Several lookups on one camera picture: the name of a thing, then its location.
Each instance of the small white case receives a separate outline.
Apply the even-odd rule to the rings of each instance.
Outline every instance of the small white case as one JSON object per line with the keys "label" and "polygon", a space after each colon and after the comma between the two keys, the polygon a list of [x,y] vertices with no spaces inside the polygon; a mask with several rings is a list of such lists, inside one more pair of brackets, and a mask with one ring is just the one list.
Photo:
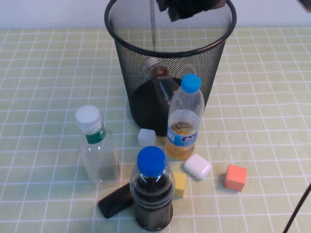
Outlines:
{"label": "small white case", "polygon": [[156,133],[154,130],[140,129],[138,144],[142,147],[154,146],[156,143]]}
{"label": "small white case", "polygon": [[184,162],[184,168],[202,180],[212,170],[212,164],[198,154],[193,154]]}

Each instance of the green label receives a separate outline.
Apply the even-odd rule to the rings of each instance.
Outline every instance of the green label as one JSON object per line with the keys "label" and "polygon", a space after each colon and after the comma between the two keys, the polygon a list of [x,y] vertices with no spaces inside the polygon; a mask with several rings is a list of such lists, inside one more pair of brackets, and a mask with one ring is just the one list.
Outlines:
{"label": "green label", "polygon": [[104,127],[101,128],[97,133],[95,134],[87,134],[86,139],[87,143],[89,144],[96,144],[102,141],[106,136],[106,130]]}

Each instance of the yellow liquid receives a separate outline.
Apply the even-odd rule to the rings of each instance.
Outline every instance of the yellow liquid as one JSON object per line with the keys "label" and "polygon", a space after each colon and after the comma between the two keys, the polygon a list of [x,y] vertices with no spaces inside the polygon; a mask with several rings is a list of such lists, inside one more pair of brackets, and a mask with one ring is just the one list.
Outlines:
{"label": "yellow liquid", "polygon": [[[192,125],[182,121],[173,123],[170,126],[170,129],[179,135],[190,135],[196,133],[196,129]],[[193,154],[194,146],[195,144],[193,143],[188,147],[178,147],[170,142],[168,138],[166,138],[166,152],[174,159],[188,159],[190,155]]]}

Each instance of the blue label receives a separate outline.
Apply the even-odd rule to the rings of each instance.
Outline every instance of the blue label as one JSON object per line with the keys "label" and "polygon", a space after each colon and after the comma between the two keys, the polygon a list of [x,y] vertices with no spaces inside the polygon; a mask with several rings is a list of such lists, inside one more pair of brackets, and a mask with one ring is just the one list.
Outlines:
{"label": "blue label", "polygon": [[179,135],[167,127],[167,138],[175,146],[179,147],[188,147],[195,143],[195,140],[198,137],[198,132],[189,135]]}

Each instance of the yellow cube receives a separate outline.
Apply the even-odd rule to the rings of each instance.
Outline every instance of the yellow cube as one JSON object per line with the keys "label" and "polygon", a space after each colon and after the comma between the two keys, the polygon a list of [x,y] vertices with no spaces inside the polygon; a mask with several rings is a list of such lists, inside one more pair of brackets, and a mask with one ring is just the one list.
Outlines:
{"label": "yellow cube", "polygon": [[185,188],[186,188],[186,173],[174,172],[175,176],[175,197],[182,198],[184,196]]}

